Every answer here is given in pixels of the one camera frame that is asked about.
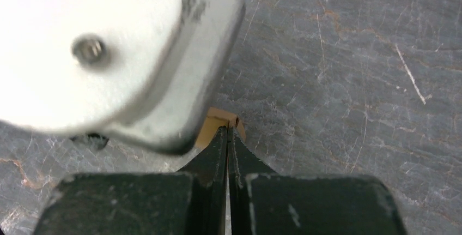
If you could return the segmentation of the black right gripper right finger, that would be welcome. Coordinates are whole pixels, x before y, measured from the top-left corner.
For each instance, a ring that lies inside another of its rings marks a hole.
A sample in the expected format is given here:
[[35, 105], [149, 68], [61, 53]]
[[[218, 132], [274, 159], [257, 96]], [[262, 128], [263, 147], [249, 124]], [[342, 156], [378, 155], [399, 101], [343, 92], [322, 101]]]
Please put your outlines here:
[[392, 193], [365, 174], [282, 175], [228, 130], [233, 234], [407, 234]]

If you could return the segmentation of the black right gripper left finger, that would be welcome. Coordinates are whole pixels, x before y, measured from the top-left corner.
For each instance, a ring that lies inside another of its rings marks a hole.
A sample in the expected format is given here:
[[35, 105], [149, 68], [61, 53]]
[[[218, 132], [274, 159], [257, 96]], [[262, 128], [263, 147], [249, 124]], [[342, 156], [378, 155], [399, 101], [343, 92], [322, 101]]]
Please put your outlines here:
[[221, 126], [188, 164], [168, 173], [64, 178], [35, 234], [224, 234], [227, 133]]

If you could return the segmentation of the brown cardboard box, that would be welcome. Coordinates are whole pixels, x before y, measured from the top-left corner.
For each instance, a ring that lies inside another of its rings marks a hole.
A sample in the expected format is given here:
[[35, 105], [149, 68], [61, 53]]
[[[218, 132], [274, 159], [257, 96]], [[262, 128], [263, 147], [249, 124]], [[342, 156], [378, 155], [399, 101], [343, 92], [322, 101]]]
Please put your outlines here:
[[244, 142], [246, 141], [244, 123], [238, 115], [226, 110], [210, 107], [194, 147], [201, 150], [206, 148], [221, 126], [225, 126], [227, 129], [236, 128], [241, 139]]

